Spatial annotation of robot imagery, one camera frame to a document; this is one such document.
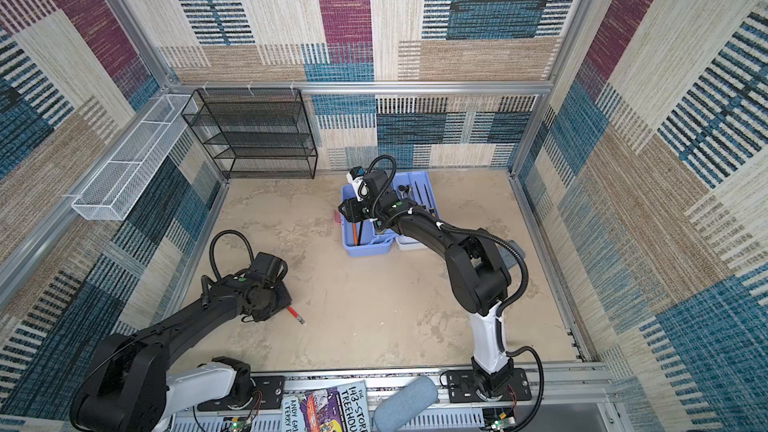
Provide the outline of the blue white plastic toolbox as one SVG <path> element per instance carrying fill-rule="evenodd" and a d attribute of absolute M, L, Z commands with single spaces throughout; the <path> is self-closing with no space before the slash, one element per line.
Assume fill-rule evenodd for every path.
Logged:
<path fill-rule="evenodd" d="M 437 203 L 434 197 L 433 187 L 429 177 L 429 173 L 427 171 L 398 172 L 395 175 L 395 178 L 392 183 L 392 187 L 395 189 L 395 192 L 398 194 L 400 198 L 409 198 L 419 204 L 417 194 L 414 190 L 414 181 L 418 182 L 421 188 L 421 194 L 426 203 L 427 203 L 427 196 L 424 191 L 424 186 L 425 185 L 427 186 L 429 193 L 431 195 L 434 208 L 438 216 L 439 213 L 438 213 Z M 398 190 L 398 187 L 400 185 L 411 186 L 411 195 L 409 197 L 404 197 L 401 194 L 401 192 Z M 401 251 L 426 249 L 426 246 L 424 244 L 416 241 L 413 238 L 396 234 L 392 230 L 387 230 L 385 232 L 378 233 L 370 221 L 364 222 L 361 245 L 355 246 L 353 243 L 353 232 L 352 232 L 352 226 L 355 223 L 347 222 L 342 216 L 339 216 L 339 222 L 342 227 L 342 245 L 346 250 L 347 254 L 352 258 L 386 254 L 391 250 L 393 245 L 396 245 Z"/>

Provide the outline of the red handled hex key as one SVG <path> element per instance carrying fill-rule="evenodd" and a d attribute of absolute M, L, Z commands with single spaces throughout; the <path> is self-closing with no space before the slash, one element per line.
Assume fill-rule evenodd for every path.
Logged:
<path fill-rule="evenodd" d="M 302 325 L 305 324 L 305 320 L 298 314 L 298 312 L 291 306 L 286 307 L 286 310 Z"/>

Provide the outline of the orange handled hex key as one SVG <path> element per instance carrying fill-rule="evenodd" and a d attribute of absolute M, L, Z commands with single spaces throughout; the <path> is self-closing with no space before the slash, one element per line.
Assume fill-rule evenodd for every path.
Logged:
<path fill-rule="evenodd" d="M 353 232 L 353 243 L 355 246 L 358 246 L 360 244 L 360 228 L 362 226 L 361 222 L 355 223 L 352 226 L 352 232 Z"/>

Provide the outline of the long black screwdriver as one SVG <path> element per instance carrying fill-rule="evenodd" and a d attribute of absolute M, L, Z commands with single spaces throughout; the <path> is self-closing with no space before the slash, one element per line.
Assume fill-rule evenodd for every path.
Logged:
<path fill-rule="evenodd" d="M 422 208 L 424 208 L 425 210 L 427 210 L 428 209 L 427 203 L 424 201 L 423 196 L 421 194 L 421 188 L 420 188 L 418 182 L 416 182 L 416 181 L 414 181 L 414 190 L 415 190 L 415 192 L 417 194 L 419 205 Z"/>

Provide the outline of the small yellow black screwdriver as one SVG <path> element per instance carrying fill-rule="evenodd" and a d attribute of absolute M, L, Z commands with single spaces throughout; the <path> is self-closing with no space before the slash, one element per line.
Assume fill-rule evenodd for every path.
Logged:
<path fill-rule="evenodd" d="M 434 208 L 434 205 L 433 205 L 433 202 L 432 202 L 432 199 L 431 199 L 431 195 L 430 195 L 429 190 L 428 190 L 426 185 L 424 186 L 424 191 L 425 191 L 425 194 L 427 196 L 427 204 L 428 204 L 427 209 L 428 209 L 429 213 L 433 217 L 437 217 L 437 213 L 436 213 L 436 210 Z"/>

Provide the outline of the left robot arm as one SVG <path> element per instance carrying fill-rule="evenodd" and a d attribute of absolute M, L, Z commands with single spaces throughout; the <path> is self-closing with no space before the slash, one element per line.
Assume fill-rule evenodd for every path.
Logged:
<path fill-rule="evenodd" d="M 187 408 L 219 400 L 246 407 L 255 385 L 248 364 L 229 357 L 173 375 L 170 367 L 220 325 L 239 316 L 266 321 L 291 303 L 286 262 L 258 253 L 235 274 L 202 278 L 202 294 L 167 319 L 131 335 L 114 333 L 91 359 L 69 411 L 80 431 L 162 431 Z"/>

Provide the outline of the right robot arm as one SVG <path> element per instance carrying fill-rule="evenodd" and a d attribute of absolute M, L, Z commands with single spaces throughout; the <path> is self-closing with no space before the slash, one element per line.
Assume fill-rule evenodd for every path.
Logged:
<path fill-rule="evenodd" d="M 338 210 L 351 222 L 371 221 L 379 229 L 413 238 L 444 259 L 452 293 L 470 315 L 475 387 L 485 400 L 506 393 L 514 361 L 507 350 L 503 316 L 528 286 L 521 254 L 484 229 L 450 225 L 411 200 L 396 199 L 375 210 L 352 198 Z"/>

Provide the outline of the black mesh shelf rack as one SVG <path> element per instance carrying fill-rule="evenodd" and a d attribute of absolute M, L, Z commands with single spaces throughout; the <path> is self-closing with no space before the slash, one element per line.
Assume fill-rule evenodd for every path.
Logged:
<path fill-rule="evenodd" d="M 317 143 L 301 92 L 196 89 L 181 112 L 226 179 L 312 179 Z"/>

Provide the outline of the colourful children's book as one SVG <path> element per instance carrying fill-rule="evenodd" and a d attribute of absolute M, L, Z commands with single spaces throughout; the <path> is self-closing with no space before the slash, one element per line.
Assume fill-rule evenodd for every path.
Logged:
<path fill-rule="evenodd" d="M 364 381 L 286 395 L 281 432 L 370 432 Z"/>

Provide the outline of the grey sponge block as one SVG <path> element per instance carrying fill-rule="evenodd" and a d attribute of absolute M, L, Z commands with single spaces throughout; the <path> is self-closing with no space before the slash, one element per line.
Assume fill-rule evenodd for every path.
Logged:
<path fill-rule="evenodd" d="M 517 255 L 519 255 L 522 259 L 525 259 L 526 253 L 525 251 L 519 246 L 517 242 L 514 240 L 508 241 L 508 248 L 505 248 L 503 246 L 498 245 L 497 248 L 500 252 L 500 255 L 504 261 L 504 264 L 509 270 L 513 270 L 514 268 L 518 268 L 519 264 L 514 257 L 514 255 L 509 251 L 509 249 L 513 249 Z"/>

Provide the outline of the grey foam roller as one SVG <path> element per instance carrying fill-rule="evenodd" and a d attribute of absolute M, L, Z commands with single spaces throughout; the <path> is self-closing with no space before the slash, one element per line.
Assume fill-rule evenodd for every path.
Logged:
<path fill-rule="evenodd" d="M 373 422 L 378 431 L 398 431 L 437 401 L 436 384 L 421 376 L 382 402 L 374 411 Z"/>

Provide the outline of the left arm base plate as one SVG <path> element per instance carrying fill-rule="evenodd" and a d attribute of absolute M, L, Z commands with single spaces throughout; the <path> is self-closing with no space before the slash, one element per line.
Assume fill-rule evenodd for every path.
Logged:
<path fill-rule="evenodd" d="M 213 399 L 196 406 L 198 412 L 228 412 L 279 410 L 282 406 L 286 377 L 283 375 L 252 376 L 252 391 L 242 401 L 238 399 Z"/>

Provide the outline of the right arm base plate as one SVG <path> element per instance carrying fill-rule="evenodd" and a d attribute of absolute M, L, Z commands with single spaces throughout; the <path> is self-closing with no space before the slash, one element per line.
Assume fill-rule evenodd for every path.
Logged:
<path fill-rule="evenodd" d="M 482 369 L 447 370 L 440 375 L 450 403 L 514 402 L 533 398 L 530 382 L 522 368 L 486 374 Z"/>

